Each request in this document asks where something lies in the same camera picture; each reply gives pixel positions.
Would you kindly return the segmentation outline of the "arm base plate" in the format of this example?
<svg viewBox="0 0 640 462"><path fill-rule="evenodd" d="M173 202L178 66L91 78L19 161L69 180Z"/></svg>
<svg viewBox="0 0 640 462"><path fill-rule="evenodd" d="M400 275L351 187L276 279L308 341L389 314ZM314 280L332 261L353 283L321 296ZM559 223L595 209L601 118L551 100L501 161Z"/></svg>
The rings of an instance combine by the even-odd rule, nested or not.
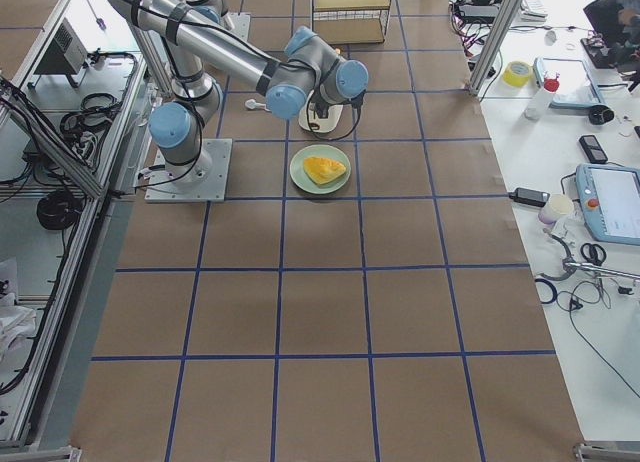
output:
<svg viewBox="0 0 640 462"><path fill-rule="evenodd" d="M229 11L222 17L222 26L237 38L247 43L249 39L251 15L248 12Z"/></svg>
<svg viewBox="0 0 640 462"><path fill-rule="evenodd" d="M192 164L174 166L165 162L159 149L156 150L155 165L145 192L149 203L195 203L225 200L227 177L232 153L232 140L204 139L199 159Z"/></svg>

